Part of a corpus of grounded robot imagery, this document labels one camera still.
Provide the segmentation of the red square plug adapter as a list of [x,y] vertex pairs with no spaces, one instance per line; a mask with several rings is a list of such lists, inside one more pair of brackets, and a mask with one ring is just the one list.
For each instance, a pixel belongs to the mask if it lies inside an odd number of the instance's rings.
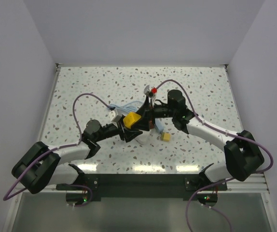
[[150,129],[153,129],[153,128],[154,128],[154,125],[153,125],[152,122],[149,122],[149,128],[150,128]]

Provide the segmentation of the yellow cube socket adapter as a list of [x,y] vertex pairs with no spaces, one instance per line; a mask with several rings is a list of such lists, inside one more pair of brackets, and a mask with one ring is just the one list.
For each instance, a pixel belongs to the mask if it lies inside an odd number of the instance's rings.
[[133,126],[137,121],[141,119],[141,115],[135,113],[135,112],[130,112],[127,115],[131,116],[131,126]]

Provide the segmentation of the white triangular power strip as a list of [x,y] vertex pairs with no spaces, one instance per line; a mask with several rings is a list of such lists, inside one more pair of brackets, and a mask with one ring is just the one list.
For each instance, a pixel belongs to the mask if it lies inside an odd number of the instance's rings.
[[136,141],[140,144],[140,145],[144,145],[149,141],[149,137],[150,135],[148,133],[146,134],[141,134],[136,138]]

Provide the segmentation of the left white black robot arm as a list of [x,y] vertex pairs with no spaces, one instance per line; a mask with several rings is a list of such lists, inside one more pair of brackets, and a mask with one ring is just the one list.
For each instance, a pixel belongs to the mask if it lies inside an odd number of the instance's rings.
[[80,189],[84,178],[79,175],[80,169],[71,165],[72,161],[92,158],[100,150],[99,141],[119,136],[130,142],[149,129],[148,120],[133,112],[117,116],[106,125],[95,119],[89,120],[77,143],[46,145],[42,141],[36,142],[13,167],[12,175],[32,194],[55,184]]

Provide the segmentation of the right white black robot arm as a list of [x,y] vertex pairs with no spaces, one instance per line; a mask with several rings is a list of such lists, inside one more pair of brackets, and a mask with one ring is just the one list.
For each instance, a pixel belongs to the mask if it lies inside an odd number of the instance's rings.
[[187,107],[182,92],[177,89],[168,92],[166,103],[157,104],[156,93],[156,88],[144,91],[145,102],[136,111],[141,117],[131,128],[148,131],[157,118],[171,118],[177,130],[197,136],[219,148],[224,153],[225,161],[212,163],[200,172],[201,188],[209,190],[216,182],[227,178],[245,181],[264,163],[264,157],[250,132],[225,130],[198,119],[197,114]]

